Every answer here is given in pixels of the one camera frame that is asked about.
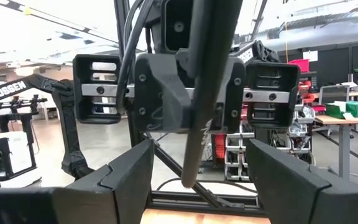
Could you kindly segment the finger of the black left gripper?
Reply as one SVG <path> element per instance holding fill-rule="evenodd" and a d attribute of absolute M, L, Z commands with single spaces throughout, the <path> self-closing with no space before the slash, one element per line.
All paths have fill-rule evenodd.
<path fill-rule="evenodd" d="M 175 56 L 142 54 L 134 71 L 136 128 L 150 132 L 188 131 L 191 99 L 178 76 Z"/>
<path fill-rule="evenodd" d="M 214 109 L 212 133 L 237 132 L 241 121 L 245 74 L 242 60 L 229 57 Z"/>

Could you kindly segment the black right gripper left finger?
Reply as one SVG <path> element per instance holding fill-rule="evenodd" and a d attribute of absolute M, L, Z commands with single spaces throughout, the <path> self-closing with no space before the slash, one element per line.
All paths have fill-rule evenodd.
<path fill-rule="evenodd" d="M 140 224 L 153 164 L 154 142 L 144 140 L 58 190 L 53 224 Z"/>

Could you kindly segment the white equipment box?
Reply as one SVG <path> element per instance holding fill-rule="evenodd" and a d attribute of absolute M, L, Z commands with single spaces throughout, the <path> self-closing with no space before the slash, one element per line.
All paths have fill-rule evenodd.
<path fill-rule="evenodd" d="M 41 179 L 27 134 L 0 133 L 0 188 L 28 187 Z"/>

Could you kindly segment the green boxes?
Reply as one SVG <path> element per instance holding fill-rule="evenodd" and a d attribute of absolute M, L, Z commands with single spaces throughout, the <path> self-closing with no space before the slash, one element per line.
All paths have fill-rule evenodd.
<path fill-rule="evenodd" d="M 325 108 L 325 114 L 333 118 L 345 119 L 346 114 L 358 118 L 358 101 L 335 101 L 334 103 L 326 103 Z"/>

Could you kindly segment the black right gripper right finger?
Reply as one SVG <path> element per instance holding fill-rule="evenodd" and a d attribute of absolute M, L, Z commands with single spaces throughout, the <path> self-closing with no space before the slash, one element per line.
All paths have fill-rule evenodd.
<path fill-rule="evenodd" d="M 316 198 L 331 184 L 310 165 L 259 140 L 246 149 L 249 174 L 272 224 L 311 224 Z"/>

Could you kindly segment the wooden desk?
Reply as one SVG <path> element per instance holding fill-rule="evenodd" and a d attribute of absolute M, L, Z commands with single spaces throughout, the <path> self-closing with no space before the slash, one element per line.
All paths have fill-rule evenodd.
<path fill-rule="evenodd" d="M 358 118 L 339 119 L 326 115 L 318 115 L 315 120 L 324 125 L 339 126 L 339 176 L 345 180 L 350 177 L 350 131 L 351 125 L 358 124 Z"/>

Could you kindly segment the black click pen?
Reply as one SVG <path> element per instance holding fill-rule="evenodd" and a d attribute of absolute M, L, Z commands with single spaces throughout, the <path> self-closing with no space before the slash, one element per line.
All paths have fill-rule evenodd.
<path fill-rule="evenodd" d="M 181 183 L 195 185 L 243 0 L 194 0 L 188 75 L 195 79 Z"/>

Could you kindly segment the parts bin rack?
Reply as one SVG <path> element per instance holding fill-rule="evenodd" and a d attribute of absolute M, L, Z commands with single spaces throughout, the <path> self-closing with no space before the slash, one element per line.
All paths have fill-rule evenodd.
<path fill-rule="evenodd" d="M 316 161 L 312 154 L 310 126 L 315 118 L 314 109 L 306 105 L 295 107 L 292 125 L 285 131 L 271 131 L 268 144 L 291 154 L 311 165 Z M 247 140 L 255 133 L 247 122 L 247 105 L 243 105 L 241 124 L 234 134 L 215 134 L 211 149 L 215 158 L 224 162 L 224 178 L 229 181 L 249 182 L 248 163 L 245 156 Z"/>

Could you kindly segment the red storage bin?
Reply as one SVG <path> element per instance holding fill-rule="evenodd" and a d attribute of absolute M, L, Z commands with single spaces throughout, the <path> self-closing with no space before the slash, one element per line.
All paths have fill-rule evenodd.
<path fill-rule="evenodd" d="M 308 59 L 295 59 L 289 61 L 288 64 L 297 65 L 301 73 L 308 73 L 310 71 L 310 61 Z"/>

